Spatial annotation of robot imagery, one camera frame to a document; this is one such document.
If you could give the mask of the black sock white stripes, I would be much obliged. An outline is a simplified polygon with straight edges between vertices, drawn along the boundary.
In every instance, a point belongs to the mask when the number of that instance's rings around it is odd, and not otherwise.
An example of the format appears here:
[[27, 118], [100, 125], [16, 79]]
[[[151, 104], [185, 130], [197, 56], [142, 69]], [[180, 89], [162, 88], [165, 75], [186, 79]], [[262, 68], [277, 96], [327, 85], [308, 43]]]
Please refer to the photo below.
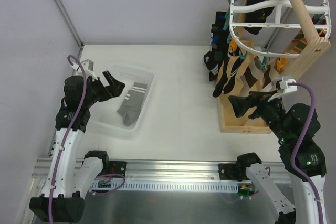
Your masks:
[[217, 85], [215, 86], [215, 90], [213, 91], [212, 96], [217, 98], [221, 95], [224, 85], [226, 84], [226, 82], [228, 81], [228, 77], [227, 77], [227, 67], [230, 61], [230, 57], [226, 56], [224, 58], [224, 62], [222, 65], [222, 75], [221, 78], [219, 79]]

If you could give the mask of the black sock plain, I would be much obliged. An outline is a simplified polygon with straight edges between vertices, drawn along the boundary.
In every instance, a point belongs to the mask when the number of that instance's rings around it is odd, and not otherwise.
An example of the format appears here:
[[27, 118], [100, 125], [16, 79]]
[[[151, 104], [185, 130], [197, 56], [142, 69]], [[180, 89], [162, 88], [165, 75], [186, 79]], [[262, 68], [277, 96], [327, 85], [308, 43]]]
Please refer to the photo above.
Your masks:
[[215, 23], [211, 26], [210, 38], [210, 52], [228, 53], [229, 43], [227, 38], [229, 36], [229, 29], [224, 28], [226, 22], [226, 14], [224, 11], [217, 11], [215, 16]]

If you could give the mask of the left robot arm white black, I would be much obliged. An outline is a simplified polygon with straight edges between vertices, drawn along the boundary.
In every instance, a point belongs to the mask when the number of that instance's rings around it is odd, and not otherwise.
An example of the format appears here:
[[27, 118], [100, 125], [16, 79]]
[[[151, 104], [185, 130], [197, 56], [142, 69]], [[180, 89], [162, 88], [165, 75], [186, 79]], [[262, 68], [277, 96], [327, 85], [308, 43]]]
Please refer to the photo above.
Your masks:
[[97, 176], [110, 171], [106, 151], [89, 151], [76, 171], [76, 152], [85, 135], [90, 108], [97, 102], [119, 97], [125, 84], [104, 71], [108, 82], [89, 75], [71, 76], [64, 81], [61, 107], [56, 115], [55, 147], [46, 182], [38, 197], [30, 199], [30, 210], [42, 222], [78, 223], [85, 208], [85, 196]]

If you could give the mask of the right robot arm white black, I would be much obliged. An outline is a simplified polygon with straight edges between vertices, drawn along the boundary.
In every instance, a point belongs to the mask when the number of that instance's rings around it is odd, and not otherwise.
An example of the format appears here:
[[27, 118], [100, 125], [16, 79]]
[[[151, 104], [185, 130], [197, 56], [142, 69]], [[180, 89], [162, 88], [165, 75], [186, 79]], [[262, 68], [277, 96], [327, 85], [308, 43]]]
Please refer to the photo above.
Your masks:
[[326, 159], [314, 141], [320, 129], [316, 100], [312, 91], [310, 105], [294, 104], [289, 111], [282, 106], [276, 92], [251, 91], [246, 97], [229, 96], [234, 115], [242, 117], [254, 108], [250, 119], [261, 118], [278, 139], [279, 154], [290, 175], [295, 204], [286, 206], [276, 192], [276, 186], [261, 174], [262, 161], [256, 153], [239, 155], [236, 162], [227, 165], [226, 177], [243, 181], [249, 179], [270, 203], [276, 223], [326, 223], [323, 189]]

